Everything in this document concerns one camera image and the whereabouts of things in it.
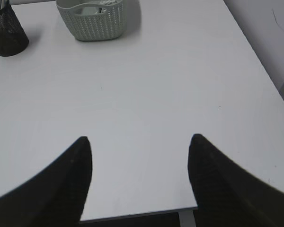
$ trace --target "white table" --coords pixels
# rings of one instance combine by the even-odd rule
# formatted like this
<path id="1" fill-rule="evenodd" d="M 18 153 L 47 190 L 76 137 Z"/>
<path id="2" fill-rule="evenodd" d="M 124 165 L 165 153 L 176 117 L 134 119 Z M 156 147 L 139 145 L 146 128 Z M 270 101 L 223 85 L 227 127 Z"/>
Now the white table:
<path id="1" fill-rule="evenodd" d="M 82 220 L 195 207 L 194 133 L 284 192 L 284 102 L 223 1 L 130 6 L 129 31 L 95 43 L 54 2 L 13 7 L 30 45 L 0 57 L 0 196 L 87 135 Z"/>

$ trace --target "basket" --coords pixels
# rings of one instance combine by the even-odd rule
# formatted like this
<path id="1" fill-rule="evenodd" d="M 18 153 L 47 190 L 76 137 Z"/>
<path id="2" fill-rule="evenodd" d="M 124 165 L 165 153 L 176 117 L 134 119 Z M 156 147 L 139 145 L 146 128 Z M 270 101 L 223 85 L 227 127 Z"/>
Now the basket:
<path id="1" fill-rule="evenodd" d="M 0 56 L 18 54 L 27 45 L 27 35 L 8 1 L 6 6 L 0 9 Z"/>
<path id="2" fill-rule="evenodd" d="M 126 27 L 126 0 L 56 0 L 60 15 L 71 32 L 81 41 L 114 39 Z"/>

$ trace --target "item in basket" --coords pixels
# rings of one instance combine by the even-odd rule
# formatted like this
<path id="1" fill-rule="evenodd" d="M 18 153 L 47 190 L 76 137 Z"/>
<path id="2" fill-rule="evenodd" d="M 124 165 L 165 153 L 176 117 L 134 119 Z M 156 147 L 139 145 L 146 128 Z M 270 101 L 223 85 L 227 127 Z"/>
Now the item in basket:
<path id="1" fill-rule="evenodd" d="M 95 13 L 95 14 L 99 14 L 99 13 L 105 13 L 107 11 L 107 9 L 104 9 L 102 7 L 99 7 L 99 10 Z"/>
<path id="2" fill-rule="evenodd" d="M 106 0 L 106 1 L 100 2 L 101 5 L 106 5 L 106 6 L 109 6 L 111 4 L 116 4 L 116 3 L 117 3 L 117 0 Z"/>

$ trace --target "pen holder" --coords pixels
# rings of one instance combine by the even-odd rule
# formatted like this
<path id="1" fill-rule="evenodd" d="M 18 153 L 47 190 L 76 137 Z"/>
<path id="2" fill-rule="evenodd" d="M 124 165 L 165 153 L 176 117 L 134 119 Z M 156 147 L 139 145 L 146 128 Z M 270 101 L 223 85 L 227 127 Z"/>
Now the pen holder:
<path id="1" fill-rule="evenodd" d="M 27 45 L 27 35 L 8 1 L 6 6 L 0 9 L 0 56 L 20 53 Z"/>
<path id="2" fill-rule="evenodd" d="M 126 28 L 126 0 L 56 0 L 71 34 L 81 41 L 114 39 Z"/>

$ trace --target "table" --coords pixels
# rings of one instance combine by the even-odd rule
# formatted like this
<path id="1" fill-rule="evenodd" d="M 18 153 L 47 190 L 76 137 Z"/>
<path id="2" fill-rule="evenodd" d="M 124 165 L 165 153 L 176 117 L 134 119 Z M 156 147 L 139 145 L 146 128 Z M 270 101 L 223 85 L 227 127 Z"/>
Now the table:
<path id="1" fill-rule="evenodd" d="M 194 133 L 284 192 L 284 102 L 222 0 L 130 0 L 128 31 L 76 41 L 54 2 L 13 6 L 30 45 L 0 57 L 0 196 L 79 136 L 82 220 L 196 206 Z"/>

